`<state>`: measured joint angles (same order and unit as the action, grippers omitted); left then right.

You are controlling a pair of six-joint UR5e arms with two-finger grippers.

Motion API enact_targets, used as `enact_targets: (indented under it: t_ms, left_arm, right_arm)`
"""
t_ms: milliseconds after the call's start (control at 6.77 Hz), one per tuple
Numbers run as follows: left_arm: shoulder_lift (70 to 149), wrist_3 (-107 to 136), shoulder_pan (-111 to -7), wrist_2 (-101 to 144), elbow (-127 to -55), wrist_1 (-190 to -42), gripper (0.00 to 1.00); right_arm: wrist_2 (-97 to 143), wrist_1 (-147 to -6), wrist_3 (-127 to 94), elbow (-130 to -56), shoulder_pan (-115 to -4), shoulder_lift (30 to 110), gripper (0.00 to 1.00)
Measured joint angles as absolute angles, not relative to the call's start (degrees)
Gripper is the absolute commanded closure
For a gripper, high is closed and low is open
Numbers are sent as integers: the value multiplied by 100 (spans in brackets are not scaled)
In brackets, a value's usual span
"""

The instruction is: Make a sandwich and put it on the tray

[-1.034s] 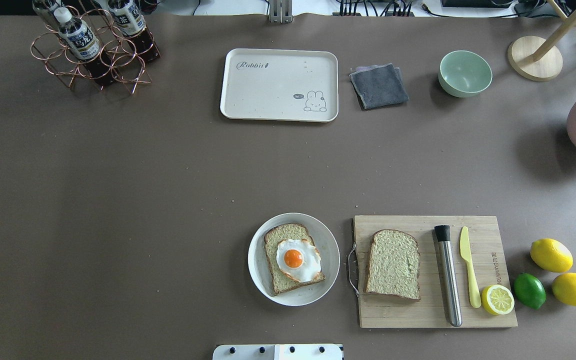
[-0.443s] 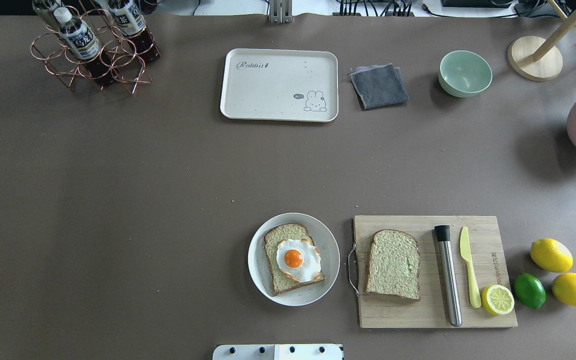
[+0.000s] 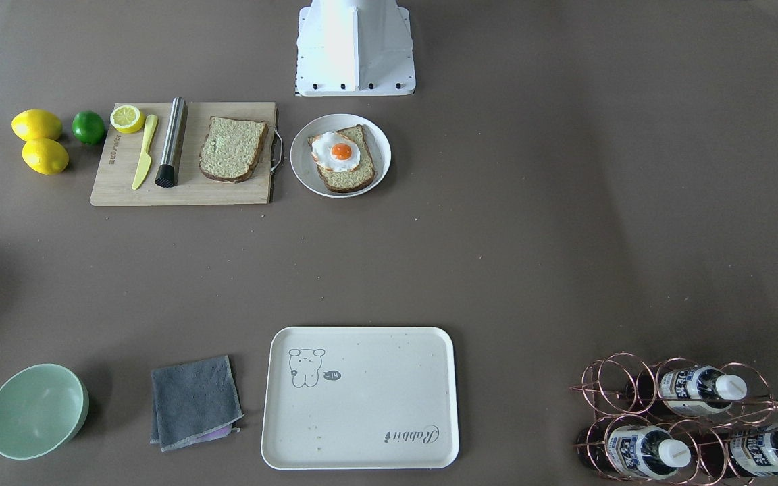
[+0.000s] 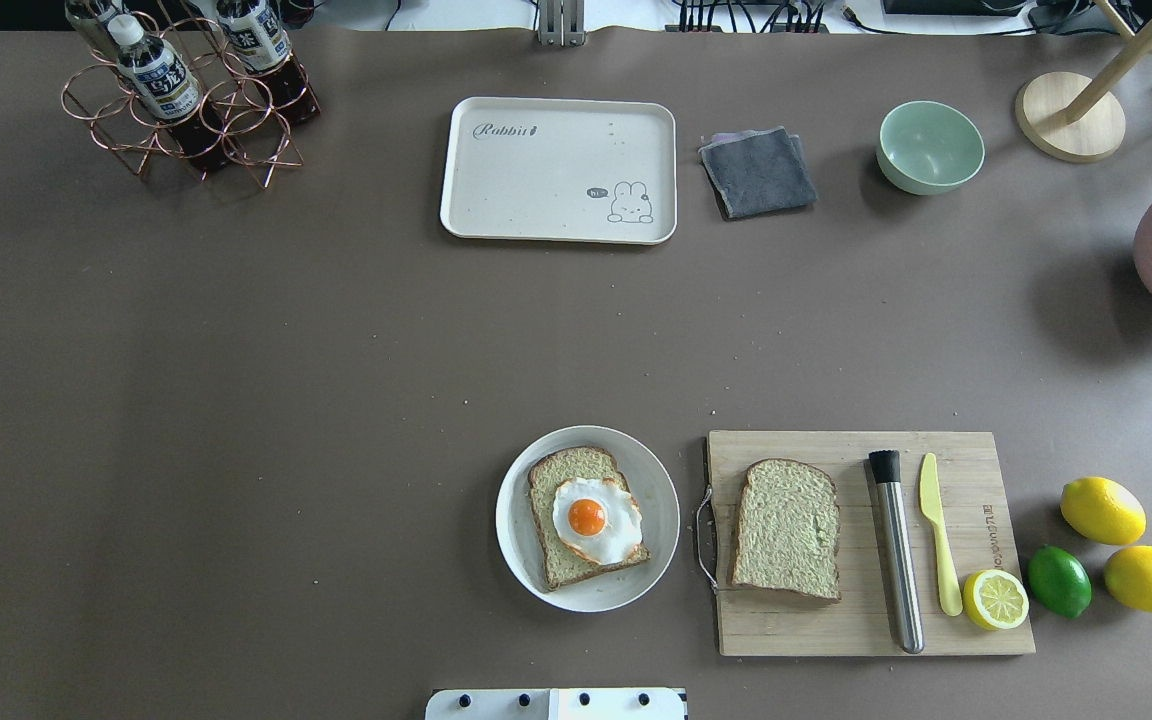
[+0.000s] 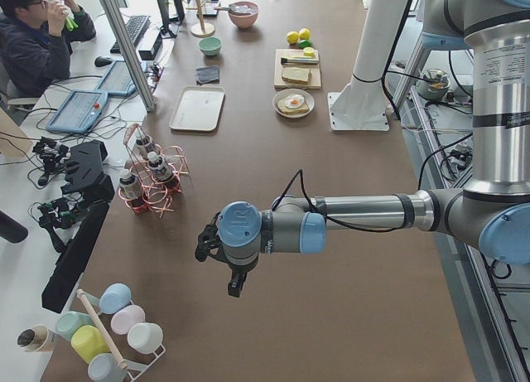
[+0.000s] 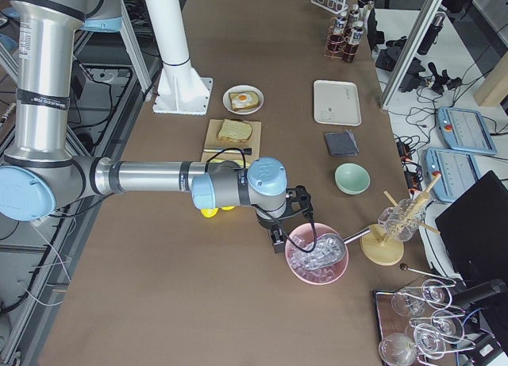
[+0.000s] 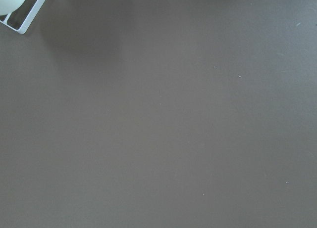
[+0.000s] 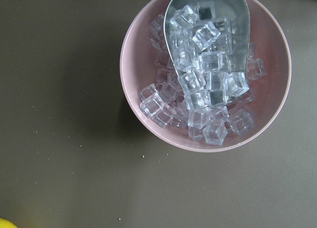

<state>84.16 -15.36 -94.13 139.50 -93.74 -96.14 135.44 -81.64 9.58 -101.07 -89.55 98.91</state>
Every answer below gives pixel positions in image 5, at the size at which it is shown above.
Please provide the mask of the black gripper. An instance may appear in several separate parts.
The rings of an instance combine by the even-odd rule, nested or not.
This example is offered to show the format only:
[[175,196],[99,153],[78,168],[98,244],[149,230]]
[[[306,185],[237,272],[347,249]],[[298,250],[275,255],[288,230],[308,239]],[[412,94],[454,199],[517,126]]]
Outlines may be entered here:
[[218,234],[218,217],[219,212],[213,216],[211,222],[199,234],[195,248],[195,259],[199,262],[204,262],[208,257],[211,257],[218,262],[227,264],[233,270],[227,287],[228,295],[240,297],[248,271],[243,266],[233,264],[228,260]]

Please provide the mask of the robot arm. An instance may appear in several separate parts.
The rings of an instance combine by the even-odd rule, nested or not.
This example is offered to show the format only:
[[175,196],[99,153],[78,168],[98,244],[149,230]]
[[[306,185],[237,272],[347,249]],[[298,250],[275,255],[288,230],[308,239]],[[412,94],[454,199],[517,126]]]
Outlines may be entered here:
[[472,177],[461,188],[411,195],[294,198],[269,210],[237,201],[199,235],[195,257],[231,270],[237,297],[260,254],[317,254],[331,229],[387,233],[416,227],[468,244],[505,264],[529,261],[529,0],[426,0],[422,41],[470,48]]

